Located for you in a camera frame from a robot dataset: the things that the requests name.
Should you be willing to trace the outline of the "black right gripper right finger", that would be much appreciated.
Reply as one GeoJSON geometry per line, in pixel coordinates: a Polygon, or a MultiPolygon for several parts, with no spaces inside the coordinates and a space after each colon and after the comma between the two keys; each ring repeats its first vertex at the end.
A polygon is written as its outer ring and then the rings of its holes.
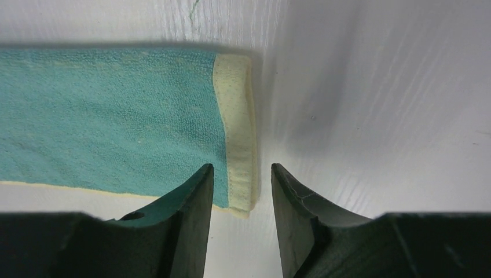
{"type": "Polygon", "coordinates": [[[489,277],[490,214],[363,217],[300,183],[282,165],[272,198],[284,277],[489,277]]]}

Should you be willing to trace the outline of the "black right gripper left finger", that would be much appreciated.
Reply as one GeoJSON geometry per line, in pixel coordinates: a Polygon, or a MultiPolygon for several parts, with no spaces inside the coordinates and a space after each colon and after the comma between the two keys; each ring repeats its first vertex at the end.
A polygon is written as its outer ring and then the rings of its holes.
{"type": "Polygon", "coordinates": [[[214,168],[119,220],[2,213],[2,277],[202,277],[214,168]]]}

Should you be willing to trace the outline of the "pale yellow teal towel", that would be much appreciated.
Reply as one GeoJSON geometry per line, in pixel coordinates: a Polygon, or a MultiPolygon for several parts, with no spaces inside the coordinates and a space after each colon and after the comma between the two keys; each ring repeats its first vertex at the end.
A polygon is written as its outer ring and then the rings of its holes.
{"type": "Polygon", "coordinates": [[[1,50],[1,182],[162,196],[214,166],[214,207],[259,198],[251,59],[176,48],[1,50]]]}

